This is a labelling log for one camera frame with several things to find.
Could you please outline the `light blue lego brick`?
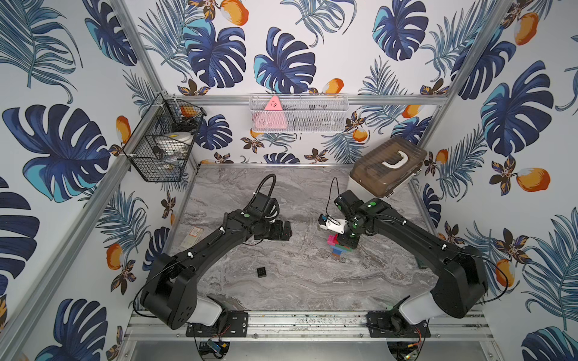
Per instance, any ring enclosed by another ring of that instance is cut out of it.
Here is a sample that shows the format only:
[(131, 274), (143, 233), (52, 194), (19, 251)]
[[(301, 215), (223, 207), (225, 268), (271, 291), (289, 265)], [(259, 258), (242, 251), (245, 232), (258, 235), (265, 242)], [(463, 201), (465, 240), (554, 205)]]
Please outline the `light blue lego brick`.
[(340, 254), (340, 255), (341, 255), (342, 252), (343, 252), (343, 251), (341, 251), (340, 249), (337, 249), (337, 248), (334, 247), (334, 246), (331, 246), (331, 251), (332, 251), (332, 254)]

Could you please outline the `green lego brick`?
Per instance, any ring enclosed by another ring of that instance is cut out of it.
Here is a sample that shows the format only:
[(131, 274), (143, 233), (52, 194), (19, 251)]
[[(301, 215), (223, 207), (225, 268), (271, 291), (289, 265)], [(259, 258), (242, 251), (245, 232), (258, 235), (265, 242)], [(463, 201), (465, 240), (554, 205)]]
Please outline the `green lego brick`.
[(340, 249), (341, 251), (347, 251), (347, 252), (352, 252), (353, 250), (351, 248), (345, 247), (345, 246), (341, 246), (341, 245), (337, 245), (335, 246), (337, 249)]

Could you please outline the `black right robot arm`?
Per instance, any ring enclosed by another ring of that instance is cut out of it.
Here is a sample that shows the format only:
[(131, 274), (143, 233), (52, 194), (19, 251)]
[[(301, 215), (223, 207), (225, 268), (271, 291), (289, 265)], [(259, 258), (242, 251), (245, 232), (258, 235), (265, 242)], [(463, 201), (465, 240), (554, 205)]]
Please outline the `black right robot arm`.
[(395, 305), (393, 315), (405, 323), (416, 325), (441, 315), (461, 319), (488, 291), (485, 260), (476, 248), (439, 239), (378, 198), (364, 202), (347, 190), (334, 204), (345, 217), (339, 242), (355, 248), (361, 236), (385, 236), (437, 276), (431, 290)]

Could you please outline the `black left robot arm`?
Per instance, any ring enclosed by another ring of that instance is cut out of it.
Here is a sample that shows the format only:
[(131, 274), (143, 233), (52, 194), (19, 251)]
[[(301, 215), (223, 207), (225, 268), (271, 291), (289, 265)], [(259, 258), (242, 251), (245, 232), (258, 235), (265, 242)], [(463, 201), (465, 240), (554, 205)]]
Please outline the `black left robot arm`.
[(154, 258), (138, 304), (170, 329), (186, 323), (214, 326), (224, 307), (198, 297), (200, 278), (233, 248), (250, 238), (257, 241), (287, 241), (293, 236), (289, 221), (258, 218), (236, 210), (224, 215), (223, 223), (191, 248), (174, 256), (162, 253)]

